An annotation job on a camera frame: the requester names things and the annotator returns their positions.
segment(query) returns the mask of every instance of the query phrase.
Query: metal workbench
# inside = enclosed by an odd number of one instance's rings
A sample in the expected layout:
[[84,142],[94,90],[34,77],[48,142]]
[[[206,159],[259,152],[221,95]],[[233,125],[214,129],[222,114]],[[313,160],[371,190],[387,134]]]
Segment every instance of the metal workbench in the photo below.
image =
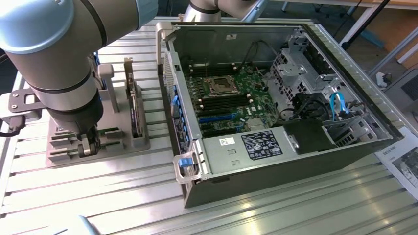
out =
[[[182,208],[154,62],[157,17],[98,51],[124,80],[133,58],[142,88],[150,149],[62,168],[45,168],[48,115],[5,144],[0,234],[34,234],[82,215],[101,234],[418,234],[418,204],[373,155],[343,170]],[[14,88],[22,86],[17,76]]]

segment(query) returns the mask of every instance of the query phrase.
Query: power supply label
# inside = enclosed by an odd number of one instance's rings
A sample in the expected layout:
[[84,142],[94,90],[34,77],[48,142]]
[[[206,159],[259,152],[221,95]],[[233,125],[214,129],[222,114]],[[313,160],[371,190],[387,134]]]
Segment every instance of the power supply label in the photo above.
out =
[[241,141],[252,160],[283,154],[279,143],[271,131],[243,135]]

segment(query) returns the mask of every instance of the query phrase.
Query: motherboard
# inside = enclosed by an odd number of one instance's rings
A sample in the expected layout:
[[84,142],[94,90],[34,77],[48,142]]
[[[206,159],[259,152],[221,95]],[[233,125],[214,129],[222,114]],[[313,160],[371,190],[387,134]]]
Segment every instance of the motherboard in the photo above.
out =
[[277,118],[261,74],[243,66],[233,75],[185,78],[202,137],[269,128]]

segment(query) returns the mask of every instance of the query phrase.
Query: robotic arm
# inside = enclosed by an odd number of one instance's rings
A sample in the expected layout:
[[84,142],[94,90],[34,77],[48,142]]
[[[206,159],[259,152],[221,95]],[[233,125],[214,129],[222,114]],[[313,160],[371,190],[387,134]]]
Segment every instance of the robotic arm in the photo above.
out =
[[0,48],[56,124],[92,140],[102,106],[88,55],[156,15],[153,0],[2,0]]
[[267,0],[189,0],[184,14],[188,22],[220,22],[220,11],[244,22],[252,22],[267,6]]

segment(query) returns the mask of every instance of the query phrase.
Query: white paper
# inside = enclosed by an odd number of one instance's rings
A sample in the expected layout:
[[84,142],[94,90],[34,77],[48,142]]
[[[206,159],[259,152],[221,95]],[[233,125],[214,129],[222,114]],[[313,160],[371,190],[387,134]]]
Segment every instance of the white paper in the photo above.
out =
[[375,155],[405,190],[418,199],[418,138],[405,127],[399,131],[404,138],[375,152]]

